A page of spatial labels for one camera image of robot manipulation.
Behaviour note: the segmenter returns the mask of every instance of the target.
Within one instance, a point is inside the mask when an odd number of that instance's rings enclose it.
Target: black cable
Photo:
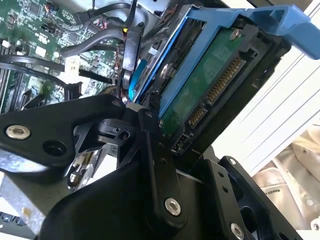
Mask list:
[[[44,80],[49,80],[52,83],[54,83],[58,86],[61,86],[63,88],[65,88],[67,85],[64,81],[60,80],[59,78],[57,78],[55,76],[52,76],[52,75],[44,73],[44,72],[33,70],[33,69],[27,68],[25,66],[13,64],[13,63],[0,62],[0,68],[6,69],[6,70],[11,70],[11,71],[17,71],[17,72],[20,72],[23,74],[28,74],[32,77],[36,77],[36,78],[40,78],[40,79],[44,79]]]
[[[176,15],[176,13],[178,12],[178,10],[180,9],[180,6],[182,4],[182,0],[179,0],[179,2],[177,3],[177,6],[175,7],[175,10],[173,13],[171,13],[171,15],[162,23],[160,23],[159,25],[155,26],[153,29],[151,29],[145,36],[145,39],[149,39],[152,36],[154,36],[155,34],[157,34],[157,32],[159,32],[161,29],[164,28],[164,26],[166,26],[171,19]]]
[[[25,63],[25,64],[34,64],[34,65],[40,65],[43,67],[47,67],[52,70],[56,70],[59,72],[65,71],[65,66],[62,64],[58,64],[52,61],[43,60],[34,56],[20,56],[20,55],[0,55],[0,62],[3,63]],[[96,74],[91,71],[86,71],[83,69],[79,69],[79,76],[93,79],[102,83],[106,84],[112,84],[113,81],[111,78],[107,78],[104,76],[101,76],[99,74]]]
[[[111,12],[113,10],[117,10],[117,9],[130,9],[131,8],[131,4],[129,3],[124,3],[124,2],[119,2],[119,3],[114,3],[114,4],[110,4],[108,6],[104,6],[101,7],[99,9],[96,10],[91,10],[88,12],[88,16],[90,19],[96,18],[99,15],[105,14],[107,12]]]
[[[132,3],[131,3],[129,15],[128,15],[128,17],[126,18],[126,20],[124,22],[124,26],[126,28],[131,28],[132,23],[134,22],[135,15],[136,15],[137,1],[138,0],[133,0]]]
[[[91,52],[91,51],[116,52],[117,51],[117,47],[111,46],[111,45],[97,44],[97,45],[94,45],[93,47],[90,47],[85,52]]]
[[[168,34],[165,31],[163,31],[163,32],[160,32],[149,39],[145,40],[145,38],[143,38],[142,43],[141,43],[141,48],[143,48],[149,44],[153,44],[153,43],[159,42],[161,40],[164,40],[167,37],[168,37]],[[90,51],[116,52],[118,49],[120,51],[123,51],[125,49],[125,45],[121,44],[121,45],[112,46],[112,45],[108,45],[108,44],[96,44],[93,47],[89,48],[86,52],[90,52]]]
[[[61,55],[63,57],[69,57],[84,53],[85,51],[87,51],[88,49],[92,48],[94,45],[100,43],[102,40],[105,39],[115,38],[124,41],[125,37],[123,35],[122,30],[122,27],[116,26],[102,30],[78,45],[66,46],[62,48]]]
[[[75,27],[80,27],[78,29],[69,29],[69,28],[65,28],[63,26],[61,26],[58,21],[55,19],[55,17],[51,14],[51,12],[49,10],[46,10],[46,13],[48,14],[49,18],[52,20],[52,22],[62,31],[66,32],[66,33],[78,33],[81,32],[82,30],[84,30],[86,27],[89,26],[90,22],[86,22],[85,24],[81,25],[75,25]]]
[[[118,99],[121,100],[122,102],[122,98],[121,98],[121,86],[122,86],[122,77],[118,77],[118,81],[116,83],[116,89],[115,89],[115,95]]]

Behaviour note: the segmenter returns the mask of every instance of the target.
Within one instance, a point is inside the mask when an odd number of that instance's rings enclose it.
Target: label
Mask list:
[[[65,58],[64,72],[69,76],[79,76],[80,56],[68,56]]]

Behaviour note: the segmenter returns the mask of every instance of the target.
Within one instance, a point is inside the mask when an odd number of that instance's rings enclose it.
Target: motherboard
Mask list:
[[[48,16],[47,7],[51,7]],[[65,64],[60,49],[82,43],[96,34],[99,26],[85,26],[79,31],[63,31],[57,27],[75,25],[73,15],[56,3],[46,0],[1,0],[0,1],[0,54],[32,56],[58,64]],[[109,45],[116,44],[112,39]],[[80,54],[79,68],[104,77],[115,74],[116,53],[112,51],[90,51]],[[107,83],[93,79],[72,76],[47,67],[25,64],[36,71],[51,74],[65,83],[82,82],[82,97],[98,94]],[[17,111],[30,95],[41,94],[42,105],[64,101],[64,90],[49,80],[43,80],[13,70],[0,69],[0,113]]]

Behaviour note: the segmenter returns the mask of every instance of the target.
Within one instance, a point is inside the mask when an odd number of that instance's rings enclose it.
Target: silver screw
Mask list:
[[[30,137],[31,132],[28,128],[21,125],[12,125],[5,130],[6,135],[12,139],[24,140]]]
[[[320,229],[319,225],[317,223],[315,223],[313,225],[314,230],[318,231]]]
[[[238,37],[240,37],[240,30],[236,29],[231,33],[229,40],[233,41],[233,40],[237,39]]]
[[[145,113],[145,115],[147,115],[149,118],[152,118],[151,112],[148,112],[148,111],[147,111],[147,112]]]
[[[237,239],[239,239],[239,240],[244,240],[245,239],[244,232],[242,231],[242,229],[236,223],[231,223],[230,224],[230,229],[231,229],[233,235],[235,235]]]
[[[232,158],[229,158],[229,160],[230,160],[230,162],[231,162],[232,165],[237,165],[236,161],[233,160]]]
[[[167,198],[164,201],[165,209],[173,216],[179,216],[181,213],[180,204],[174,198]]]
[[[118,101],[112,101],[112,104],[117,106],[117,107],[120,107],[120,102],[118,102]]]
[[[309,206],[312,206],[314,204],[314,201],[312,201],[312,199],[307,199],[305,200],[305,203]]]

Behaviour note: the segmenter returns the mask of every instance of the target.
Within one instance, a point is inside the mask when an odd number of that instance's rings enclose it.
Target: green circuit board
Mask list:
[[[57,57],[60,49],[66,46],[75,45],[91,37],[95,32],[91,28],[86,28],[77,33],[68,33],[57,30],[54,33],[48,32],[43,26],[52,24],[45,10],[46,0],[1,0],[0,1],[0,40],[1,54],[24,54],[37,58],[64,64],[65,59]],[[63,25],[74,25],[72,14],[59,6],[53,13],[56,21]],[[114,52],[92,51],[80,55],[80,68],[95,72],[105,77],[112,77],[114,74],[116,57]],[[54,72],[42,66],[31,66],[37,71],[52,74],[66,83],[83,82],[83,96],[92,96],[99,93],[107,85],[83,77],[65,76],[64,73]],[[61,87],[54,85],[50,81],[38,79],[26,74],[16,74],[14,71],[1,70],[1,109],[0,112],[8,111],[8,105],[12,98],[12,89],[20,79],[19,93],[33,89],[36,93],[45,94],[46,104],[63,102],[64,92]]]
[[[233,29],[222,29],[179,91],[161,120],[162,133],[171,137],[197,105],[228,59],[241,44],[244,36],[229,40]]]

